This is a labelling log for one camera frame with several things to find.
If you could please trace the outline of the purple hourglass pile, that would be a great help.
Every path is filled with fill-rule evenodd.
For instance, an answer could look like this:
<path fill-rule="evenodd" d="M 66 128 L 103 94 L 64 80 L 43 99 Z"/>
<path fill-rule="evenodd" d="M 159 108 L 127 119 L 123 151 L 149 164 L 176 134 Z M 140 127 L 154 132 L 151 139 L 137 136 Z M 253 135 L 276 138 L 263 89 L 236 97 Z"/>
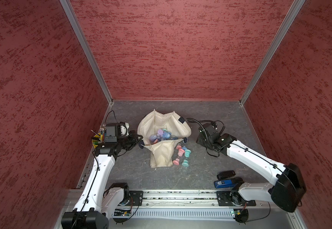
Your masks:
<path fill-rule="evenodd" d="M 149 141 L 151 142 L 151 144 L 155 143 L 158 141 L 158 136 L 153 134 L 149 137 Z"/>

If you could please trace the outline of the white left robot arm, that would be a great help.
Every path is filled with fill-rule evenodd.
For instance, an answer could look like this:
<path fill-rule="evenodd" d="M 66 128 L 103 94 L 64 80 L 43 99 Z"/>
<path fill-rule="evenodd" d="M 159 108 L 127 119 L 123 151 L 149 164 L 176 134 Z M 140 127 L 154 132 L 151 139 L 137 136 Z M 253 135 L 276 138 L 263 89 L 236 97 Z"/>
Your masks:
<path fill-rule="evenodd" d="M 132 150 L 143 136 L 135 130 L 120 136 L 106 134 L 93 151 L 92 171 L 81 197 L 70 212 L 64 213 L 64 229 L 107 229 L 117 206 L 129 199 L 126 183 L 113 184 L 106 190 L 110 172 L 122 150 Z"/>

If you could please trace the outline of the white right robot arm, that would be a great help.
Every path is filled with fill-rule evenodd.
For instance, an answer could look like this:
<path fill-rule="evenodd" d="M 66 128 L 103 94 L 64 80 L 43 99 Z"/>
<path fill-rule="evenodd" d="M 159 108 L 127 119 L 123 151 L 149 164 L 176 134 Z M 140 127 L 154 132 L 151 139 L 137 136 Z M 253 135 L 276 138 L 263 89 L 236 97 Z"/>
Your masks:
<path fill-rule="evenodd" d="M 251 200 L 265 201 L 291 213 L 300 206 L 306 185 L 297 165 L 274 161 L 229 134 L 221 135 L 212 123 L 200 125 L 198 130 L 199 145 L 243 163 L 266 180 L 265 183 L 237 183 L 229 197 L 234 205 L 241 206 Z"/>

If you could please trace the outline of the cream canvas bag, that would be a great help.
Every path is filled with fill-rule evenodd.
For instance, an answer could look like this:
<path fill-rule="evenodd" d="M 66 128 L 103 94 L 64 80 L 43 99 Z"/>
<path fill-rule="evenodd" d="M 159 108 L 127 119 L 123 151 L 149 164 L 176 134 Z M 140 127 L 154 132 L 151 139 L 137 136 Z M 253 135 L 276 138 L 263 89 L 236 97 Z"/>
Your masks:
<path fill-rule="evenodd" d="M 176 112 L 153 110 L 141 120 L 137 133 L 143 137 L 140 146 L 151 152 L 150 167 L 170 167 L 174 150 L 191 136 L 191 128 Z"/>

